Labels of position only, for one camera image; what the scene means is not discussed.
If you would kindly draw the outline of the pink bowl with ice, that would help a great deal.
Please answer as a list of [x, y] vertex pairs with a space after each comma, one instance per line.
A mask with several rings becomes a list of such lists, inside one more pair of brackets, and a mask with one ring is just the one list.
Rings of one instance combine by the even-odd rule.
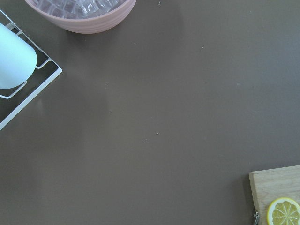
[[26, 3], [56, 26], [75, 33], [95, 34], [121, 23], [135, 0], [27, 0]]

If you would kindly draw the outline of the wooden cutting board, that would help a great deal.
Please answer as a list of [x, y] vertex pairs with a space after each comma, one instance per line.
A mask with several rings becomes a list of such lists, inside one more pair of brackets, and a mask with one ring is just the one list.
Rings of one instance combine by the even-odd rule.
[[272, 201], [288, 197], [300, 203], [300, 167], [289, 166], [249, 173], [254, 209], [260, 214], [259, 225], [267, 224], [267, 209]]

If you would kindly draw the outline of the light blue cup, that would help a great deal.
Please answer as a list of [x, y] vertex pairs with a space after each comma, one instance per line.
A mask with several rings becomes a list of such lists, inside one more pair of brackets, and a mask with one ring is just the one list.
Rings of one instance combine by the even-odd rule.
[[11, 89], [24, 83], [33, 74], [37, 65], [35, 50], [13, 33], [0, 25], [0, 88]]

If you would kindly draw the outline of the lemon slice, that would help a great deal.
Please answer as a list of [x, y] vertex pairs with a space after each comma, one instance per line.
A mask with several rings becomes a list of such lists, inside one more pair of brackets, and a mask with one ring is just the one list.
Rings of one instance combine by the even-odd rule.
[[288, 197], [275, 199], [267, 209], [267, 224], [269, 225], [299, 225], [300, 206]]

